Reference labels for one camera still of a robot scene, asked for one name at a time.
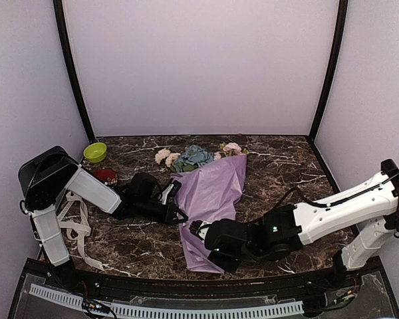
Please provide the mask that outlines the purple and pink wrapping paper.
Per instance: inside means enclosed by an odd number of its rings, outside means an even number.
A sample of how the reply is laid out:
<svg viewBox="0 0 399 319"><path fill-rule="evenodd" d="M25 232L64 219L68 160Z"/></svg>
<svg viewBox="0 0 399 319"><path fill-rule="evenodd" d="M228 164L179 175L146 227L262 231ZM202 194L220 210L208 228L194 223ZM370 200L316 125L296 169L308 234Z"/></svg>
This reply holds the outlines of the purple and pink wrapping paper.
<svg viewBox="0 0 399 319"><path fill-rule="evenodd" d="M247 156L221 158L191 172L173 173L182 186L176 195L178 207L188 216L179 225L186 266L192 272L222 274L223 269L207 259L210 251L190 233L193 221L214 222L235 219L235 204L241 199L247 169Z"/></svg>

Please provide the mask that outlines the blue fake flower stem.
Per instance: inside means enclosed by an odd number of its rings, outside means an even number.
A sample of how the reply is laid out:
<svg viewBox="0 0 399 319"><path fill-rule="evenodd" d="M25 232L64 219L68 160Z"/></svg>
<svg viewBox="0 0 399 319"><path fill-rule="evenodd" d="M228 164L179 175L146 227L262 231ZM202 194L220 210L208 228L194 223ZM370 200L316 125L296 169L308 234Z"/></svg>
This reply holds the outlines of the blue fake flower stem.
<svg viewBox="0 0 399 319"><path fill-rule="evenodd" d="M201 166L211 163L214 153L197 145L188 146L170 166L175 173L191 172Z"/></svg>

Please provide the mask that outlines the white fake flower stem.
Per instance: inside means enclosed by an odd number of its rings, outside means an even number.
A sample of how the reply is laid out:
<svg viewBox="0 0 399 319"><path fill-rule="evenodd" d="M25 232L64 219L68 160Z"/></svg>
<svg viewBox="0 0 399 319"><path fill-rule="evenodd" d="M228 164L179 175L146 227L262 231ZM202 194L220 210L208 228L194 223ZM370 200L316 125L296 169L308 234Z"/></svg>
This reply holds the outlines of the white fake flower stem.
<svg viewBox="0 0 399 319"><path fill-rule="evenodd" d="M166 167L171 167L173 163L180 157L180 153L171 152L170 149L164 148L155 155L156 164L165 163Z"/></svg>

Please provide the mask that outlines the pink fake flower stem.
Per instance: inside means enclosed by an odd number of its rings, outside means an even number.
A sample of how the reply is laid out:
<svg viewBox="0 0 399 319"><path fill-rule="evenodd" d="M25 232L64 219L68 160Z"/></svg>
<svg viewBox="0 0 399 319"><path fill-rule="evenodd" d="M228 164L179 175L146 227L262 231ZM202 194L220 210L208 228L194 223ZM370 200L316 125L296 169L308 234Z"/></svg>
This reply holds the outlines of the pink fake flower stem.
<svg viewBox="0 0 399 319"><path fill-rule="evenodd" d="M242 148L235 142L222 143L219 146L219 153L222 157L247 155L249 151L247 148Z"/></svg>
<svg viewBox="0 0 399 319"><path fill-rule="evenodd" d="M225 154L223 152L215 152L214 153L214 160L219 160L224 157L225 157Z"/></svg>

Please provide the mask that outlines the white printed ribbon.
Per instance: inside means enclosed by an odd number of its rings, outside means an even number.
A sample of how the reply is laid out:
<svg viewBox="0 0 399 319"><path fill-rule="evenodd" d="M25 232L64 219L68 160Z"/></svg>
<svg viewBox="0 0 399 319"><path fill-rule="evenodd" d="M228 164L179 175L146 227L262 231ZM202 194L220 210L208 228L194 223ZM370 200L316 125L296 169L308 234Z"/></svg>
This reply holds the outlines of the white printed ribbon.
<svg viewBox="0 0 399 319"><path fill-rule="evenodd" d="M92 231L92 228L88 222L88 207L86 203L80 196L71 191L66 193L65 198L66 204L57 215L60 228L66 230L66 236L68 240L76 242L77 251L81 259L88 266L98 270L104 270L103 264L100 261L90 258L85 252L85 238L89 237ZM80 219L79 223L70 221L67 218L67 213L75 203L78 203Z"/></svg>

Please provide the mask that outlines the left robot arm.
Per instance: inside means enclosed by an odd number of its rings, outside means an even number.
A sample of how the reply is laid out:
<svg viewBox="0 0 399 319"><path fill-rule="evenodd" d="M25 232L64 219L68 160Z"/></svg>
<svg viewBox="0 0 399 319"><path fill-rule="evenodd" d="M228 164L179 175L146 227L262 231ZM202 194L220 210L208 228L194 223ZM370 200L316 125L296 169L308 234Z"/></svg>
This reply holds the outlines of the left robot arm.
<svg viewBox="0 0 399 319"><path fill-rule="evenodd" d="M35 238L49 262L57 266L55 280L67 290L80 285L80 274L68 265L71 257L58 220L59 200L67 193L117 220L141 216L165 225L188 220L175 202L182 186L179 181L172 179L161 186L153 175L141 172L117 189L85 169L60 146L24 163L18 180L24 196L20 209L30 217Z"/></svg>

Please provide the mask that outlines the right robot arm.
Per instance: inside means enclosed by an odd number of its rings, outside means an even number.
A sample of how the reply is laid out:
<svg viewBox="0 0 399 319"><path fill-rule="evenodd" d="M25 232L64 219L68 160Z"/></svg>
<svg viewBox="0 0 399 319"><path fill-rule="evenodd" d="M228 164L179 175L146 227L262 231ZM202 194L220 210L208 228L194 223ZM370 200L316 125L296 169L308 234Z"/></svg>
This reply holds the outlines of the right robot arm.
<svg viewBox="0 0 399 319"><path fill-rule="evenodd" d="M320 201L304 199L274 208L248 223L231 219L201 222L194 233L210 251L208 259L233 272L242 261L279 261L361 222L366 225L336 254L337 265L326 274L332 288L342 287L350 280L352 270L362 268L391 236L399 233L399 168L392 159L384 160L380 171L365 182Z"/></svg>

